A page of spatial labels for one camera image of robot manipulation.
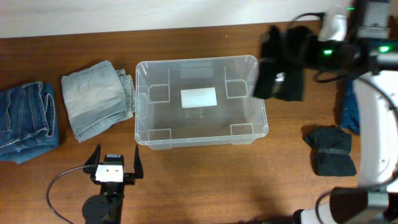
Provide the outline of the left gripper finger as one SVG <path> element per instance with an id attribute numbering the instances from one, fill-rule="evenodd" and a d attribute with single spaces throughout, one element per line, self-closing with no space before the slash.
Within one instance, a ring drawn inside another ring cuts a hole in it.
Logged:
<path id="1" fill-rule="evenodd" d="M 96 172 L 96 168 L 99 165 L 100 161 L 100 154 L 101 154 L 101 144 L 97 144 L 96 149 L 84 164 L 83 168 L 84 173 Z"/>
<path id="2" fill-rule="evenodd" d="M 134 176 L 135 176 L 135 179 L 143 179 L 144 178 L 144 169 L 142 166 L 138 145 L 136 145 L 135 151 L 134 151 Z"/>

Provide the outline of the black garment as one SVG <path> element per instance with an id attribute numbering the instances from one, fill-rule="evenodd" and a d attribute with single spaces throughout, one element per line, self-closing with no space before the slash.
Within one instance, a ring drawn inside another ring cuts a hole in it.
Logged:
<path id="1" fill-rule="evenodd" d="M 262 36 L 254 97 L 264 100 L 303 100 L 303 66 L 298 59 L 304 43 L 312 34 L 305 26 L 294 27 L 286 32 L 271 26 L 268 33 Z"/>

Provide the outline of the blue garment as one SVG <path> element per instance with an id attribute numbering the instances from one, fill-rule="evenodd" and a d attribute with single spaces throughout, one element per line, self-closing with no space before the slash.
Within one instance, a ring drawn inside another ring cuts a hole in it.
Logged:
<path id="1" fill-rule="evenodd" d="M 346 79 L 345 81 L 339 127 L 349 129 L 355 134 L 360 134 L 359 108 L 352 79 Z"/>

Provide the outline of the light blue jeans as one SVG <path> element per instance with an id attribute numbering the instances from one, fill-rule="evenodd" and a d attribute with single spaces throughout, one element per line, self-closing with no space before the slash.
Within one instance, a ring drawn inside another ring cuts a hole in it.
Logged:
<path id="1" fill-rule="evenodd" d="M 132 76 L 105 60 L 63 76 L 62 94 L 75 139 L 87 141 L 136 111 Z"/>

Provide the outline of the dark teal garment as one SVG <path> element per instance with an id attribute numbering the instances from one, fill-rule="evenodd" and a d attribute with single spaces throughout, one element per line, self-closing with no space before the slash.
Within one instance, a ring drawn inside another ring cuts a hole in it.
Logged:
<path id="1" fill-rule="evenodd" d="M 350 156 L 352 135 L 338 127 L 320 127 L 303 140 L 315 151 L 313 167 L 318 176 L 349 177 L 357 170 Z"/>

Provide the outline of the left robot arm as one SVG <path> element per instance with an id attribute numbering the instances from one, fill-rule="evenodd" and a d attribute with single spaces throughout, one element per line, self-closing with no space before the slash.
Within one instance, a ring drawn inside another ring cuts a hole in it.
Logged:
<path id="1" fill-rule="evenodd" d="M 124 189 L 135 185 L 137 179 L 144 178 L 144 169 L 139 148 L 134 151 L 134 172 L 124 172 L 124 156 L 107 154 L 100 162 L 101 146 L 96 149 L 84 164 L 83 172 L 90 176 L 95 185 L 100 186 L 97 195 L 89 197 L 82 207 L 85 223 L 120 224 L 123 210 Z"/>

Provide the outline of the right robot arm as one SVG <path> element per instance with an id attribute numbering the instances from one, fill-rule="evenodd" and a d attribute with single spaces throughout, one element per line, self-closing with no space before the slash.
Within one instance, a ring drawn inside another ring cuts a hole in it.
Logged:
<path id="1" fill-rule="evenodd" d="M 359 110 L 361 163 L 356 187 L 335 187 L 313 209 L 294 213 L 295 223 L 397 222 L 397 41 L 389 37 L 389 1 L 353 1 L 329 12 L 316 40 L 295 64 L 338 72 L 353 80 Z"/>

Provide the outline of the dark blue folded jeans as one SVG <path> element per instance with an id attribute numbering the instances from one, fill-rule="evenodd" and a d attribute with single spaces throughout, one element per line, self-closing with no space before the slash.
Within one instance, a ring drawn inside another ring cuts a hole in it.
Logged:
<path id="1" fill-rule="evenodd" d="M 1 160 L 21 164 L 60 145 L 55 97 L 48 83 L 1 90 Z"/>

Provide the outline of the clear plastic storage box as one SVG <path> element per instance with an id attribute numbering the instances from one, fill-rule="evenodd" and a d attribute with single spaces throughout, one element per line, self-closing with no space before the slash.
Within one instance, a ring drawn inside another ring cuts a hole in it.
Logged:
<path id="1" fill-rule="evenodd" d="M 269 124 L 264 100 L 253 96 L 258 74 L 252 55 L 138 63 L 136 142 L 161 150 L 263 138 Z M 216 106 L 182 108 L 181 90 L 211 87 Z"/>

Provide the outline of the white label in box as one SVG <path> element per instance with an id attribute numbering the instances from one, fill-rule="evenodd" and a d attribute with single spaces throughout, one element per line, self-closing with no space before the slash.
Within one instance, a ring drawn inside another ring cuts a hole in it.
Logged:
<path id="1" fill-rule="evenodd" d="M 216 106 L 217 98 L 214 87 L 181 90 L 182 108 Z"/>

